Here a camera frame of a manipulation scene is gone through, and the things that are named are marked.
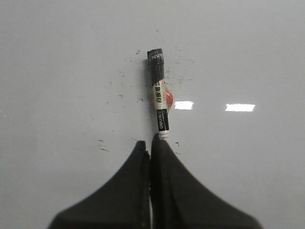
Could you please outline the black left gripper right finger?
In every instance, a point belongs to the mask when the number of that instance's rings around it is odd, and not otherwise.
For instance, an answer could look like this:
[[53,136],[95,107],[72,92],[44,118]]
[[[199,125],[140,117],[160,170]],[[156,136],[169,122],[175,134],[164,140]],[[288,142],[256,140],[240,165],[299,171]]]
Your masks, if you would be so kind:
[[151,201],[154,229],[262,228],[201,184],[158,134],[152,139]]

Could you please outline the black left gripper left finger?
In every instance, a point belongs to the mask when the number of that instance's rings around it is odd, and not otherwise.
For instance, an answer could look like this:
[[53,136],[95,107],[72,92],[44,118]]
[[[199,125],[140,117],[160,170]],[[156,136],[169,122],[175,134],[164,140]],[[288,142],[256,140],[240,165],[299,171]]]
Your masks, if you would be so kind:
[[138,141],[116,174],[79,203],[59,212],[50,229],[149,229],[150,156]]

